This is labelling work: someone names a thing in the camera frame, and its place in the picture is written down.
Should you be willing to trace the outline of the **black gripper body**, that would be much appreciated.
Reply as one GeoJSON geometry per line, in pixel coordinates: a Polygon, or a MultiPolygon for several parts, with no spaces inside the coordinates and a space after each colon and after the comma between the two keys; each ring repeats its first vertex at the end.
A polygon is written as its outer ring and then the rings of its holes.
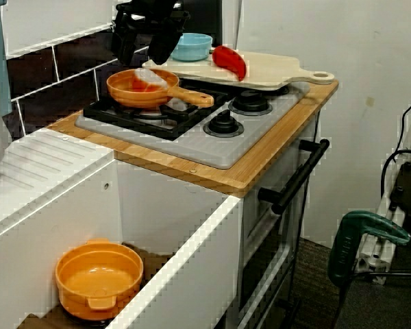
{"type": "Polygon", "coordinates": [[[114,22],[117,25],[124,17],[132,19],[133,15],[158,23],[165,19],[190,20],[189,12],[179,10],[177,1],[170,0],[132,0],[117,4],[116,11],[114,22]]]}

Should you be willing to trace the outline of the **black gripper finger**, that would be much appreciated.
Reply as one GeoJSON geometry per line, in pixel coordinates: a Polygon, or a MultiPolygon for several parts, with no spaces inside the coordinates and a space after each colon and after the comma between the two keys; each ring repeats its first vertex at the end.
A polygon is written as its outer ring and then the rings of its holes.
{"type": "Polygon", "coordinates": [[[185,22],[185,19],[166,19],[153,30],[147,55],[156,64],[164,64],[169,59],[184,32],[185,22]]]}
{"type": "Polygon", "coordinates": [[[138,30],[131,16],[117,14],[114,20],[111,51],[124,65],[130,65],[136,50],[138,30]]]}

